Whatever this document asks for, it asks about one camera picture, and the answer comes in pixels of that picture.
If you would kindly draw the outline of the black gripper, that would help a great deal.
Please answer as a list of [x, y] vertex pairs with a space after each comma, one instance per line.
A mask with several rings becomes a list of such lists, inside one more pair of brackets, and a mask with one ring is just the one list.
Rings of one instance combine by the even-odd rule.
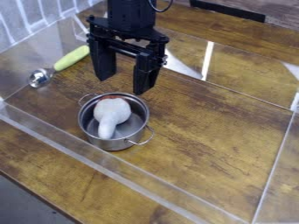
[[153, 28], [119, 31], [108, 20], [89, 16], [88, 48], [95, 74], [104, 81], [116, 74], [116, 53], [135, 59], [133, 93], [141, 95], [155, 86], [160, 66], [165, 64], [164, 48], [169, 39]]

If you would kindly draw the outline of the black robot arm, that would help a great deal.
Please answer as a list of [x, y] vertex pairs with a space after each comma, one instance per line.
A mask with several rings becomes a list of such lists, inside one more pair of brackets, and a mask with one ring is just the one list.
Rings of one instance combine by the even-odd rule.
[[107, 0], [107, 17], [89, 15], [88, 48], [97, 78], [117, 72], [116, 53], [135, 58], [133, 93], [155, 86], [169, 38], [155, 29], [156, 0]]

